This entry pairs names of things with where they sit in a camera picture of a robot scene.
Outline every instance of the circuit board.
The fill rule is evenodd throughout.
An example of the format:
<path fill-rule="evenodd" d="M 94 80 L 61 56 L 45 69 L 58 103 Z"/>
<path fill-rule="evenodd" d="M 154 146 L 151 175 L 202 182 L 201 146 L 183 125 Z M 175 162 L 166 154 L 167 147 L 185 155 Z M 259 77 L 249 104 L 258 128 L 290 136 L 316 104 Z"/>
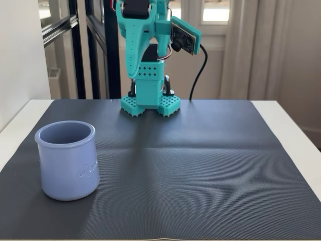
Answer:
<path fill-rule="evenodd" d="M 186 32 L 178 25 L 171 23 L 171 41 L 175 39 L 181 39 L 182 49 L 191 55 L 194 55 L 195 40 L 196 37 Z"/>

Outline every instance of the white table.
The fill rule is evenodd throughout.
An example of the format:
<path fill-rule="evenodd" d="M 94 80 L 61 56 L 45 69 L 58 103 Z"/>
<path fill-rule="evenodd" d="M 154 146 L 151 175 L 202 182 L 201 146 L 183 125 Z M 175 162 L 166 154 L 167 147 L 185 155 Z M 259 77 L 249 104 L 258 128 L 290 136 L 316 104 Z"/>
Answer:
<path fill-rule="evenodd" d="M 0 133 L 0 171 L 52 100 L 31 100 Z M 276 101 L 253 101 L 311 189 L 321 201 L 321 153 Z"/>

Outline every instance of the cup rim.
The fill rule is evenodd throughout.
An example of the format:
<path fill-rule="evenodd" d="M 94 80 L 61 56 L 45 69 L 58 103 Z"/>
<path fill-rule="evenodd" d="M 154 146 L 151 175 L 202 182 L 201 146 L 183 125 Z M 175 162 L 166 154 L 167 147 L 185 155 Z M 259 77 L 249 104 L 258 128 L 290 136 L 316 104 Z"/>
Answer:
<path fill-rule="evenodd" d="M 56 126 L 56 125 L 61 125 L 61 124 L 64 124 L 64 123 L 75 123 L 75 124 L 82 124 L 82 125 L 85 125 L 87 127 L 90 128 L 90 134 L 80 140 L 80 141 L 77 141 L 77 142 L 72 142 L 72 143 L 65 143 L 65 144 L 54 144 L 54 143 L 49 143 L 49 142 L 45 142 L 44 140 L 42 140 L 40 138 L 40 134 L 43 130 L 47 129 L 47 128 L 50 128 L 52 126 Z M 42 128 L 40 128 L 36 134 L 35 134 L 35 141 L 38 143 L 38 145 L 41 145 L 43 147 L 47 147 L 47 148 L 51 148 L 51 149 L 67 149 L 67 148 L 74 148 L 74 147 L 78 147 L 78 146 L 81 146 L 89 141 L 91 141 L 93 139 L 93 137 L 95 136 L 95 127 L 93 127 L 91 124 L 89 123 L 86 123 L 86 122 L 81 122 L 81 121 L 78 121 L 78 120 L 65 120 L 65 121 L 62 121 L 62 122 L 55 122 L 55 123 L 51 123 L 49 125 L 46 125 Z"/>

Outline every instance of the black mat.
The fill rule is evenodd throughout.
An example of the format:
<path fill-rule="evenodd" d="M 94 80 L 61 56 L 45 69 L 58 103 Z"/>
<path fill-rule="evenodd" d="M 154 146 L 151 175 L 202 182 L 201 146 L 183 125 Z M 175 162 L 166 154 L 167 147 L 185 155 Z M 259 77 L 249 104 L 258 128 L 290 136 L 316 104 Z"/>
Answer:
<path fill-rule="evenodd" d="M 96 127 L 100 185 L 41 190 L 36 130 Z M 248 101 L 182 102 L 133 118 L 119 101 L 59 100 L 0 172 L 0 239 L 321 239 L 321 203 Z"/>

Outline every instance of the glass door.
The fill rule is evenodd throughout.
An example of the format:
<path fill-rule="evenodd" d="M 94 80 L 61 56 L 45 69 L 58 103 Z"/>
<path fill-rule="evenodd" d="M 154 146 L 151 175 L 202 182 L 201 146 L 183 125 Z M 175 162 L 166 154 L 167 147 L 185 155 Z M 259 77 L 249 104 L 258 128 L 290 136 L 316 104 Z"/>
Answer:
<path fill-rule="evenodd" d="M 76 0 L 38 0 L 52 99 L 85 99 Z"/>

